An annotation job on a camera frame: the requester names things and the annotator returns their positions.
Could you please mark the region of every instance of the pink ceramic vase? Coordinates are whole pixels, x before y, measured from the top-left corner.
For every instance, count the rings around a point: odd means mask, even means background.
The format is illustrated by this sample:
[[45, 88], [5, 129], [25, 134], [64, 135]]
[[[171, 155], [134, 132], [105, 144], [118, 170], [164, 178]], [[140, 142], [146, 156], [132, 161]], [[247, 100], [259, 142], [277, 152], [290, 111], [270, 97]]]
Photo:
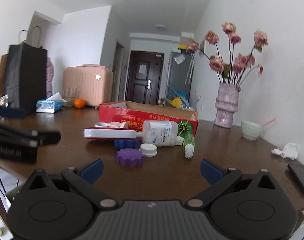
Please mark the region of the pink ceramic vase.
[[214, 124], [224, 128], [231, 128], [233, 115], [239, 104], [239, 88], [231, 83], [220, 83], [215, 107], [218, 109]]

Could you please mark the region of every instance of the pink straw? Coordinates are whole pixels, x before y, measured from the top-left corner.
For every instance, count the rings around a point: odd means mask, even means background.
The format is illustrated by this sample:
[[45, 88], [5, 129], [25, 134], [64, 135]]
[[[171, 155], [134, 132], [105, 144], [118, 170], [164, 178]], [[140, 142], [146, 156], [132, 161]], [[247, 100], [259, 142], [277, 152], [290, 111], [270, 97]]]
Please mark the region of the pink straw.
[[266, 122], [265, 124], [262, 125], [262, 127], [265, 127], [265, 126], [269, 125], [270, 123], [273, 123], [274, 121], [276, 121], [276, 118]]

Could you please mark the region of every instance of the smartphone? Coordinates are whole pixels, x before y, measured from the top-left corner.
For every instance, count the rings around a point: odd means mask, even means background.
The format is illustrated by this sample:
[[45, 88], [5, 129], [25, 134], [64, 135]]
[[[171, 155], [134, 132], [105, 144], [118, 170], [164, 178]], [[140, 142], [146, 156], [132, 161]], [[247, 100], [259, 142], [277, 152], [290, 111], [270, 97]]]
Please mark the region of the smartphone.
[[293, 179], [304, 193], [304, 165], [289, 163], [287, 166]]

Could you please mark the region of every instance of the orange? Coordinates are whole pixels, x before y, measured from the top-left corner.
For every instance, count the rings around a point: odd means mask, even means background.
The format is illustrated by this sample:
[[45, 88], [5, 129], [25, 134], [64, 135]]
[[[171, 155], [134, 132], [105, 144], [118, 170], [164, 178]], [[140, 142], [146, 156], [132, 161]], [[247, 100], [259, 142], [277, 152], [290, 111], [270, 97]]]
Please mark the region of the orange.
[[74, 100], [73, 106], [77, 109], [82, 109], [85, 106], [85, 101], [82, 98]]

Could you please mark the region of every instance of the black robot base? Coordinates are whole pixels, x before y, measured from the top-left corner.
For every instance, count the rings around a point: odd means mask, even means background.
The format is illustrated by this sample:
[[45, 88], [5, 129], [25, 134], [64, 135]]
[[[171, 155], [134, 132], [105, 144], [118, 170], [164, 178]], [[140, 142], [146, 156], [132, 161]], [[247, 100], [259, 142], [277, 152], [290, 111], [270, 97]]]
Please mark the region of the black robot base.
[[296, 210], [268, 170], [248, 175], [208, 160], [200, 169], [213, 185], [184, 205], [180, 200], [119, 205], [86, 181], [93, 181], [91, 172], [81, 176], [69, 168], [47, 175], [36, 170], [15, 197], [8, 225], [17, 240], [290, 238]]

